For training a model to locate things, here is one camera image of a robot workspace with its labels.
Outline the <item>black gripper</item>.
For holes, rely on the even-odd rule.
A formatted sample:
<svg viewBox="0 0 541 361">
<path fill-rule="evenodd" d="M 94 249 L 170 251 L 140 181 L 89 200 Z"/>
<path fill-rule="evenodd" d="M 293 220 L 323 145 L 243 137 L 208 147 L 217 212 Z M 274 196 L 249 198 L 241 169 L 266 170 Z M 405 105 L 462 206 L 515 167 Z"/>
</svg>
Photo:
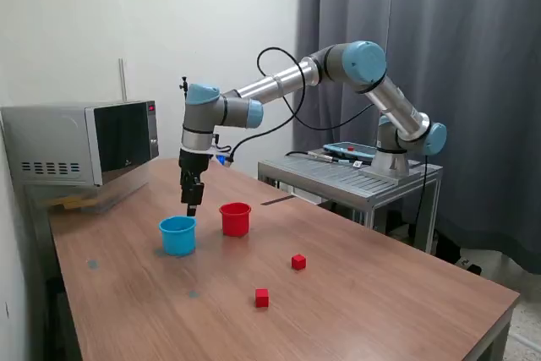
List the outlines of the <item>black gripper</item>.
<svg viewBox="0 0 541 361">
<path fill-rule="evenodd" d="M 202 203 L 205 184 L 200 183 L 201 174 L 208 169 L 210 155 L 193 153 L 184 149 L 179 152 L 181 168 L 181 202 L 187 203 L 187 215 L 194 216 Z"/>
</svg>

